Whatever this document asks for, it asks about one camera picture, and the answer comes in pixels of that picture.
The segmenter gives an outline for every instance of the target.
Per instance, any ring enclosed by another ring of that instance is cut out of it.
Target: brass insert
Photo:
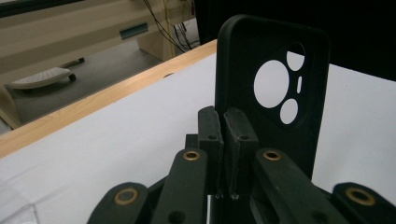
[[[183,154],[183,158],[184,158],[184,160],[186,160],[186,161],[196,161],[196,160],[198,160],[200,157],[201,157],[201,154],[199,154],[199,153],[196,152],[196,151],[188,151],[188,152],[185,152],[185,153]]]
[[[136,201],[138,192],[136,189],[133,188],[128,188],[128,189],[122,189],[120,192],[116,194],[114,197],[114,201],[118,205],[126,205],[130,203],[134,203]]]
[[[375,198],[364,189],[349,188],[346,190],[346,196],[355,203],[365,206],[373,206]]]
[[[279,161],[282,158],[282,156],[280,154],[278,154],[275,151],[271,151],[271,150],[265,151],[263,156],[265,159],[267,159],[269,161]]]

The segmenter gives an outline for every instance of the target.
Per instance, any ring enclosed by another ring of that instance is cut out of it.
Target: white table surface
[[[32,203],[41,224],[86,223],[112,187],[167,175],[197,112],[214,104],[216,55],[0,160],[0,220]],[[331,65],[314,184],[356,182],[396,203],[396,83]]]

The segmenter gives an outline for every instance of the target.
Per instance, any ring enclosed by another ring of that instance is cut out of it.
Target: gray floor
[[[187,21],[185,25],[190,42],[196,41],[198,39],[196,21]],[[136,41],[131,40],[87,56],[85,63],[68,67],[77,76],[77,80],[73,83],[70,83],[66,78],[29,92],[14,90],[10,87],[7,89],[20,112],[21,122],[25,124],[161,62],[139,49]]]

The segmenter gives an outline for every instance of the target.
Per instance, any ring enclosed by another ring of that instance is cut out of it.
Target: table
[[[33,203],[40,223],[85,223],[115,185],[164,177],[197,133],[198,110],[214,104],[215,52],[216,41],[1,136],[13,208]],[[314,184],[356,182],[396,203],[395,96],[394,82],[330,66]]]

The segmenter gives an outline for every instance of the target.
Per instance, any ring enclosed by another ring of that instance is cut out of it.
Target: wooden table edge
[[[43,118],[32,121],[9,133],[0,135],[0,158],[18,151],[119,99],[161,80],[166,75],[180,71],[203,58],[216,53],[217,40],[188,51],[167,62],[156,65]]]

